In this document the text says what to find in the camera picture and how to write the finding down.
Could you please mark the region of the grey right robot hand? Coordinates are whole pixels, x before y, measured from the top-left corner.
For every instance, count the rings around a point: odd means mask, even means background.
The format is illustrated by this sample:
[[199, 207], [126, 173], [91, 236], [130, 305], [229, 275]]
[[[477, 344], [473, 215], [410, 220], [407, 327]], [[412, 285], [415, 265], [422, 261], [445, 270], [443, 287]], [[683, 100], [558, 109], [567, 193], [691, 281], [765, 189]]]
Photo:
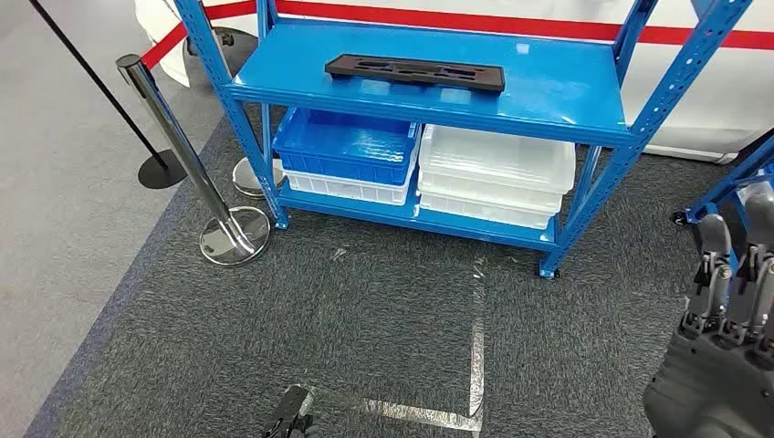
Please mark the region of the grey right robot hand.
[[643, 393], [656, 437], [773, 434], [773, 195], [745, 203], [746, 253], [719, 214], [699, 223], [701, 258], [679, 325]]

